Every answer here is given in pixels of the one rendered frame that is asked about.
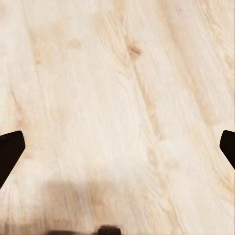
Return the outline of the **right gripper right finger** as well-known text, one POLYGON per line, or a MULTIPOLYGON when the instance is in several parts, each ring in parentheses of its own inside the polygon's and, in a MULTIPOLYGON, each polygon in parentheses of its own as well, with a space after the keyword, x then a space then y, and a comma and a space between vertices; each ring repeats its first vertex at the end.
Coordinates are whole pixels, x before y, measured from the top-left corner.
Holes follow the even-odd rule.
POLYGON ((235 170, 235 132, 224 130, 219 147, 235 170))

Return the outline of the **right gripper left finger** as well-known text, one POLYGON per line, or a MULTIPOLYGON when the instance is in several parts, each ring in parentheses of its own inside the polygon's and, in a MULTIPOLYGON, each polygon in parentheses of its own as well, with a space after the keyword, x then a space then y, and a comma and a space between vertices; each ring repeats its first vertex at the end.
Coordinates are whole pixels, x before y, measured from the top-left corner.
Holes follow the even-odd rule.
POLYGON ((21 130, 0 136, 0 189, 25 150, 21 130))

